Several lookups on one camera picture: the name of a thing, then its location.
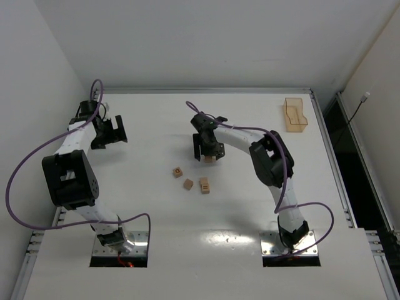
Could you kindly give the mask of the plain wooden cube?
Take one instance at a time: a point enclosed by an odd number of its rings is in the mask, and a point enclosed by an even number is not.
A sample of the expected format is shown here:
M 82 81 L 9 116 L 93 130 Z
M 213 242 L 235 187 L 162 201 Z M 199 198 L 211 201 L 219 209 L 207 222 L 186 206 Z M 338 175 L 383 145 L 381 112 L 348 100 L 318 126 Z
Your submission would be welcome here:
M 183 183 L 183 187 L 184 187 L 184 189 L 187 189 L 188 191 L 190 191 L 191 190 L 191 188 L 193 187 L 193 181 L 192 180 L 190 180 L 190 179 L 186 179 L 185 181 L 184 181 L 184 183 Z

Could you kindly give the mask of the wooden cube with square mark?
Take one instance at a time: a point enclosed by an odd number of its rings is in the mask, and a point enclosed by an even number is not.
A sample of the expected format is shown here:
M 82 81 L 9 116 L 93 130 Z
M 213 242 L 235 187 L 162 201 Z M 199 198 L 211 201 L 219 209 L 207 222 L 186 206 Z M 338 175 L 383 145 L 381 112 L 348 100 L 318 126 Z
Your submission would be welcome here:
M 183 172 L 180 167 L 176 167 L 173 169 L 173 174 L 175 178 L 179 178 L 183 175 Z

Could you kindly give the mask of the transparent amber plastic bin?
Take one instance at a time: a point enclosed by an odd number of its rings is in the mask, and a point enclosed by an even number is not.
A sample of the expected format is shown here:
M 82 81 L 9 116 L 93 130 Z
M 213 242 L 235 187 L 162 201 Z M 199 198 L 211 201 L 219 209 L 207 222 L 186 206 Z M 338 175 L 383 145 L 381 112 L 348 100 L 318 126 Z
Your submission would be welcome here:
M 303 99 L 287 97 L 283 105 L 286 131 L 289 133 L 302 133 L 308 125 L 308 119 L 303 113 Z

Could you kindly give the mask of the wooden cube block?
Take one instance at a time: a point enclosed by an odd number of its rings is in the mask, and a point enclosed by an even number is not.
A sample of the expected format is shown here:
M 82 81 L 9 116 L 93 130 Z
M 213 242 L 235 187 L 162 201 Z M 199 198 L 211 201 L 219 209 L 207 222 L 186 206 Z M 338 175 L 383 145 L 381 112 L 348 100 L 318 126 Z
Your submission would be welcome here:
M 205 163 L 214 163 L 216 161 L 215 156 L 205 156 L 204 157 L 204 162 Z

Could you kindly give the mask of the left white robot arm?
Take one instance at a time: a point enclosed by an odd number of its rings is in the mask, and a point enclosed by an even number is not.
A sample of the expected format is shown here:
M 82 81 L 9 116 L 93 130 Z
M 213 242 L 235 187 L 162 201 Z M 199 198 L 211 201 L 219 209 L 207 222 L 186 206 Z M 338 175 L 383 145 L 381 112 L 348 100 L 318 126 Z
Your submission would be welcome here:
M 118 253 L 128 254 L 132 246 L 121 218 L 99 200 L 99 184 L 88 161 L 90 149 L 104 149 L 107 144 L 127 142 L 123 120 L 116 116 L 113 128 L 108 116 L 95 110 L 95 100 L 80 103 L 78 116 L 69 122 L 68 132 L 61 147 L 42 159 L 42 168 L 53 204 L 74 211 L 92 221 L 92 230 L 102 246 Z

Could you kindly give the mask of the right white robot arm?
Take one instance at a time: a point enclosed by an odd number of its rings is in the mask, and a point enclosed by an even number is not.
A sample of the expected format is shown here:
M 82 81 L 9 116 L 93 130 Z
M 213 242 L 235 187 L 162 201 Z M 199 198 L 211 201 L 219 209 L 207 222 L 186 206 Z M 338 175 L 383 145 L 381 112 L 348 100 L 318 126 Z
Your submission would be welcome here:
M 273 196 L 281 242 L 293 250 L 309 231 L 293 188 L 293 157 L 276 131 L 260 134 L 255 129 L 226 127 L 224 121 L 224 117 L 213 120 L 201 113 L 191 119 L 197 131 L 192 135 L 195 159 L 221 159 L 225 144 L 250 155 L 257 178 Z

